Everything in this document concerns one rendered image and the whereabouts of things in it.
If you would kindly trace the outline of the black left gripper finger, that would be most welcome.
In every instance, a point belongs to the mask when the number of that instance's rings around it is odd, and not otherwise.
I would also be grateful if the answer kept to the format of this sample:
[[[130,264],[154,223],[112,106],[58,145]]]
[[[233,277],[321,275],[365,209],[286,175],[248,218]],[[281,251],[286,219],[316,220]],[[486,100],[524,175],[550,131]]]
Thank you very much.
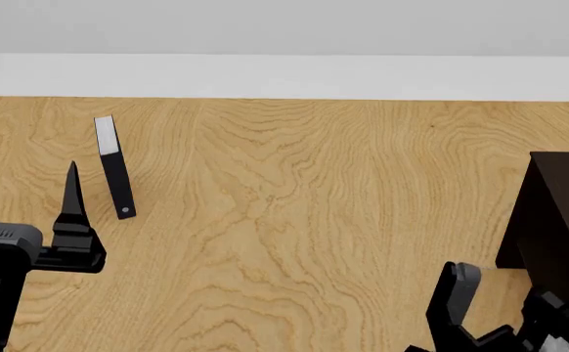
[[[91,228],[82,195],[78,169],[71,162],[63,196],[62,210],[53,225],[52,247],[90,248],[93,242]]]

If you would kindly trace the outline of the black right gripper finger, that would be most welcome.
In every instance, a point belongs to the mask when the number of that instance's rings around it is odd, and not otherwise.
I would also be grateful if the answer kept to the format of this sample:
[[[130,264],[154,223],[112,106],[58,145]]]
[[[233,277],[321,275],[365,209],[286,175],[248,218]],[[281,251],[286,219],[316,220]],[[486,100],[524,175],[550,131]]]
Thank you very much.
[[[530,289],[521,310],[520,346],[526,351],[569,351],[569,303],[553,292]]]
[[[462,324],[481,278],[477,266],[445,263],[426,310],[430,330],[448,330]]]

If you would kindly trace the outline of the black and silver bar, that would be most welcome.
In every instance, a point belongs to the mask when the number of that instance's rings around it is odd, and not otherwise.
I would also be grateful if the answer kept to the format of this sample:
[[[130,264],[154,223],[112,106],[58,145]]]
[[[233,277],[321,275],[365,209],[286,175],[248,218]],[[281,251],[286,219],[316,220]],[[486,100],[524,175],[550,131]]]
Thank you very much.
[[[118,219],[136,216],[127,167],[111,115],[94,119],[98,150]]]

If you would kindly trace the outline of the dark brown wooden cabinet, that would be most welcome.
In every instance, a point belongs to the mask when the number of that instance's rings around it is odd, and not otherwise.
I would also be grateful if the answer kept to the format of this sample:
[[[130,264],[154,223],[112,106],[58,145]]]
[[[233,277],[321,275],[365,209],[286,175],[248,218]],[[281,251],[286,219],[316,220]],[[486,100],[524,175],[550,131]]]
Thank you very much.
[[[569,152],[532,152],[495,264],[569,303]]]

